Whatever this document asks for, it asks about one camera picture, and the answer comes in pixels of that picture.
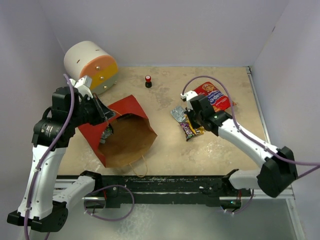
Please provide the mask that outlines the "yellow m&m packet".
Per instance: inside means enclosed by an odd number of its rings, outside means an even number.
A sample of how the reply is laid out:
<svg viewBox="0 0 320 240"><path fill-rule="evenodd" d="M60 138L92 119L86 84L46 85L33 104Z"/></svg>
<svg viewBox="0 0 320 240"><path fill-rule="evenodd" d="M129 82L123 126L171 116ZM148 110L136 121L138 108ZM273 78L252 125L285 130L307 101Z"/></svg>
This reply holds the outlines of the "yellow m&m packet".
<svg viewBox="0 0 320 240"><path fill-rule="evenodd" d="M191 130L194 135L202 135L205 132L205 129L202 126L198 128L191 127Z"/></svg>

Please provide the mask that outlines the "red candy bag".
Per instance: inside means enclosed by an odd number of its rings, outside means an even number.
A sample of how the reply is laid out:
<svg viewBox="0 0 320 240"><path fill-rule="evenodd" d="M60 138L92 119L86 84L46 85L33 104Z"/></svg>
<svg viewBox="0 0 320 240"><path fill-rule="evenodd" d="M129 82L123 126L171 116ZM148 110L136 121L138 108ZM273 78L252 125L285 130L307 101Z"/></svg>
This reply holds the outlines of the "red candy bag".
<svg viewBox="0 0 320 240"><path fill-rule="evenodd" d="M206 96L215 112L225 111L231 107L230 99L209 81L201 84L194 91L198 95Z"/></svg>

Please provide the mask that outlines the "red paper bag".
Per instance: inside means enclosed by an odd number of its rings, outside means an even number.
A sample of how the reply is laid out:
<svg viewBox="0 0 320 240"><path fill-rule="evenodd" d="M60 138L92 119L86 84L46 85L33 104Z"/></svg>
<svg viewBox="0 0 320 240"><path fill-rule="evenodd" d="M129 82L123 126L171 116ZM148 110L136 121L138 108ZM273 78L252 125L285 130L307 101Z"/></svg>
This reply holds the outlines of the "red paper bag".
<svg viewBox="0 0 320 240"><path fill-rule="evenodd" d="M105 169L130 167L137 177L145 177L146 155L158 136L148 116L133 95L108 108L114 117L95 126L81 125L79 131Z"/></svg>

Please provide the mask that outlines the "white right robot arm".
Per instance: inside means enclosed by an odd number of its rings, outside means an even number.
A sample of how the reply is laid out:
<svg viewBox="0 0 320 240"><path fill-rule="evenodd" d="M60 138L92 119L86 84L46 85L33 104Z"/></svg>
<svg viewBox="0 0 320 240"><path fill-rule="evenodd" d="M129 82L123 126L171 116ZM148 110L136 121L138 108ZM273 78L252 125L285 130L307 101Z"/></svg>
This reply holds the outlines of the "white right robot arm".
<svg viewBox="0 0 320 240"><path fill-rule="evenodd" d="M194 128L203 127L207 132L232 143L258 166L256 170L234 169L222 179L222 190L228 196L240 189L260 189L267 196L276 198L298 179L292 150L269 144L239 125L229 113L215 111L205 95L189 91L181 95Z"/></svg>

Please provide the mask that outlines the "red black stamp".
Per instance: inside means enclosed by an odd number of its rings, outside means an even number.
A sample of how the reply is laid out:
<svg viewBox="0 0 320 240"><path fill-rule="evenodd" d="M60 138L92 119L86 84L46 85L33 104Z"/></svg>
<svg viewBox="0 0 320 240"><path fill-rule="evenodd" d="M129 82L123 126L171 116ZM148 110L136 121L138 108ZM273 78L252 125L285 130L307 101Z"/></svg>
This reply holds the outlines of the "red black stamp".
<svg viewBox="0 0 320 240"><path fill-rule="evenodd" d="M152 87L152 78L150 75L145 76L145 87L151 88Z"/></svg>

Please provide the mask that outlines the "silver foil snack packet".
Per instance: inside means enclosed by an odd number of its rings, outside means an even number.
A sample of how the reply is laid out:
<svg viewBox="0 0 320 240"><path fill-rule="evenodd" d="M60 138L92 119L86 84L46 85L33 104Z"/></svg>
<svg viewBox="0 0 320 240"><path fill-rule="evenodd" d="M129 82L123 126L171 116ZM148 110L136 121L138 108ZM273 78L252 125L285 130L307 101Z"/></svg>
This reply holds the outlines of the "silver foil snack packet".
<svg viewBox="0 0 320 240"><path fill-rule="evenodd" d="M170 111L170 114L178 123L185 123L187 121L185 109L182 106L176 106Z"/></svg>

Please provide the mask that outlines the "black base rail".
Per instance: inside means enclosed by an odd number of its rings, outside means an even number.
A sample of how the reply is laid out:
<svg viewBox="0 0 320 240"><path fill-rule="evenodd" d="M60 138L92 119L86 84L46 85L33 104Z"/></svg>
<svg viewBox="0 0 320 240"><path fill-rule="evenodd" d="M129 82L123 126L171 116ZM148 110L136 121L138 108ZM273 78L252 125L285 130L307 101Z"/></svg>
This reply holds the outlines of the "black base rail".
<svg viewBox="0 0 320 240"><path fill-rule="evenodd" d="M249 197L248 189L237 190L221 175L104 175L87 193L87 200L102 200L106 208L122 204L241 206L240 197Z"/></svg>

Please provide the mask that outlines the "white cylindrical toy drum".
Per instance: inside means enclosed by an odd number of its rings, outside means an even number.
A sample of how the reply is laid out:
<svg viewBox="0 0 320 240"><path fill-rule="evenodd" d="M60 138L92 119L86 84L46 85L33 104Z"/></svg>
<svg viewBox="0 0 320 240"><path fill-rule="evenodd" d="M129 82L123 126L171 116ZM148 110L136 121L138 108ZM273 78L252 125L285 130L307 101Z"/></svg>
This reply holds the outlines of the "white cylindrical toy drum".
<svg viewBox="0 0 320 240"><path fill-rule="evenodd" d="M117 81L118 64L114 57L92 41L81 41L72 46L63 59L67 74L74 80L84 76L92 79L90 89L100 95Z"/></svg>

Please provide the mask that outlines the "purple m&m packet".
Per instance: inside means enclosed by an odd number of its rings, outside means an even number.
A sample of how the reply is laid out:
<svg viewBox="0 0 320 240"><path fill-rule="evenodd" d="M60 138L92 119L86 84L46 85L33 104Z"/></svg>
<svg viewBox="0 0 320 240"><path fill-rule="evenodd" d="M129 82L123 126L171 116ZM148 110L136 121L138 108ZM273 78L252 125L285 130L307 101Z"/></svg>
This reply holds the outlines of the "purple m&m packet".
<svg viewBox="0 0 320 240"><path fill-rule="evenodd" d="M191 138L196 136L195 131L193 130L188 121L180 122L179 125L184 131L186 141L189 141Z"/></svg>

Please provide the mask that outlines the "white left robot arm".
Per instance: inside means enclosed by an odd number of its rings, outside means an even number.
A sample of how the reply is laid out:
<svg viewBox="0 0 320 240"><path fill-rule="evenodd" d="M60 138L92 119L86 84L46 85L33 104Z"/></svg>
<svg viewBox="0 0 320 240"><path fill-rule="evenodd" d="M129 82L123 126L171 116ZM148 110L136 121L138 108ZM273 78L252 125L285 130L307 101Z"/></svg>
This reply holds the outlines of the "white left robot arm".
<svg viewBox="0 0 320 240"><path fill-rule="evenodd" d="M103 191L101 174L86 170L71 186L53 194L62 158L76 128L96 126L116 115L96 94L81 93L75 87L59 87L51 99L52 105L33 128L32 165L23 200L7 217L9 224L41 233L60 231L69 211L83 197L98 196Z"/></svg>

